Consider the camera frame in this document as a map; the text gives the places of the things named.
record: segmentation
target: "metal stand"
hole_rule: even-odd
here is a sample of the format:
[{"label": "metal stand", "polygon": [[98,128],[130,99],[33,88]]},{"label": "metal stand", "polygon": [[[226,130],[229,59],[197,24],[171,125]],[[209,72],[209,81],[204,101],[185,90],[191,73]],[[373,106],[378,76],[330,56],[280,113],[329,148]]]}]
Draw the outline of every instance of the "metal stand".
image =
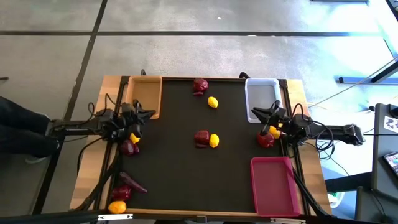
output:
[{"label": "metal stand", "polygon": [[[365,80],[365,82],[362,82],[361,84],[373,84],[373,85],[398,85],[398,78],[388,78],[391,75],[395,74],[398,72],[398,61],[384,69],[382,72],[380,72],[378,75],[376,75],[373,78],[368,78]],[[356,84],[363,80],[363,78],[358,78],[358,77],[339,77],[338,82],[339,83],[345,83],[345,84]]]}]

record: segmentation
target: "wooden tray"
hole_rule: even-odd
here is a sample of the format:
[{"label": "wooden tray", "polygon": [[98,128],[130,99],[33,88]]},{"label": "wooden tray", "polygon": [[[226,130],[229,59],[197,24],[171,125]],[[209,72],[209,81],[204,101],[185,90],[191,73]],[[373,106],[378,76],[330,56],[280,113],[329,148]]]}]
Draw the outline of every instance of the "wooden tray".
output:
[{"label": "wooden tray", "polygon": [[160,102],[162,101],[161,76],[131,76],[127,86],[125,102],[132,104],[137,99],[145,110],[156,110],[151,119],[160,116]]}]

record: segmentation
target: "person's leg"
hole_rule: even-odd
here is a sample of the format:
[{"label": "person's leg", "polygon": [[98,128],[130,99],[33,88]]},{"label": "person's leg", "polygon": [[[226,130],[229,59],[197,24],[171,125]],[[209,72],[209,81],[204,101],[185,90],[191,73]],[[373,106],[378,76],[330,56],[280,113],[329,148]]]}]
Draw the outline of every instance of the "person's leg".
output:
[{"label": "person's leg", "polygon": [[0,124],[0,152],[28,154],[37,158],[51,156],[58,150],[58,141],[42,134]]},{"label": "person's leg", "polygon": [[50,119],[0,96],[0,124],[44,135]]}]

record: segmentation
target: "red fruit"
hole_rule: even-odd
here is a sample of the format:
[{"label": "red fruit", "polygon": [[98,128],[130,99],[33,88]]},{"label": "red fruit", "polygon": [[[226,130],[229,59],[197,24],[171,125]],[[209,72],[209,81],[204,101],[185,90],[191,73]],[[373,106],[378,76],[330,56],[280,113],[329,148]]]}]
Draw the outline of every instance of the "red fruit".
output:
[{"label": "red fruit", "polygon": [[203,92],[196,92],[196,93],[193,93],[193,95],[194,95],[194,96],[202,96],[202,95],[203,95]]},{"label": "red fruit", "polygon": [[271,134],[266,134],[266,135],[260,135],[260,133],[257,134],[257,142],[260,144],[260,146],[264,148],[272,147],[274,146],[274,137]]},{"label": "red fruit", "polygon": [[125,140],[121,146],[121,152],[126,156],[133,155],[136,151],[134,150],[134,144],[130,140]]},{"label": "red fruit", "polygon": [[198,91],[206,91],[207,88],[209,88],[209,83],[202,79],[202,78],[196,78],[193,81],[193,89],[195,92]]},{"label": "red fruit", "polygon": [[111,197],[113,200],[129,200],[131,197],[131,187],[128,185],[123,185],[121,187],[116,187],[112,190]]},{"label": "red fruit", "polygon": [[134,153],[135,153],[135,154],[138,154],[138,153],[139,153],[139,148],[138,148],[138,145],[137,145],[137,144],[134,144],[134,145],[133,145],[133,150],[134,150]]},{"label": "red fruit", "polygon": [[199,144],[209,144],[210,134],[208,131],[198,131],[195,136],[195,142]]}]

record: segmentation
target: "yellow lemon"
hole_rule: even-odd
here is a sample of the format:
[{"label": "yellow lemon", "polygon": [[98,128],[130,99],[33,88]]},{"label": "yellow lemon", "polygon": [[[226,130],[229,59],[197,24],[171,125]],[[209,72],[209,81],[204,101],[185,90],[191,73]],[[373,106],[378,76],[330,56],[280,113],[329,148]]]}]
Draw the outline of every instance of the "yellow lemon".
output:
[{"label": "yellow lemon", "polygon": [[220,143],[219,137],[218,137],[216,134],[212,134],[212,135],[210,136],[209,145],[210,145],[212,148],[215,148],[215,147],[218,146],[218,143]]},{"label": "yellow lemon", "polygon": [[139,140],[140,140],[140,138],[137,138],[135,135],[134,135],[134,133],[131,133],[130,134],[130,140],[132,141],[132,143],[137,143],[137,142],[139,142]]},{"label": "yellow lemon", "polygon": [[276,128],[273,126],[269,127],[268,133],[271,134],[274,137],[274,139],[279,139],[280,137],[280,131],[276,130]]},{"label": "yellow lemon", "polygon": [[215,97],[209,97],[207,99],[207,103],[209,104],[209,106],[211,106],[212,108],[217,108],[218,107],[218,100]]},{"label": "yellow lemon", "polygon": [[127,209],[126,203],[123,201],[112,202],[108,207],[108,210],[112,214],[122,214],[126,211],[126,209]]}]

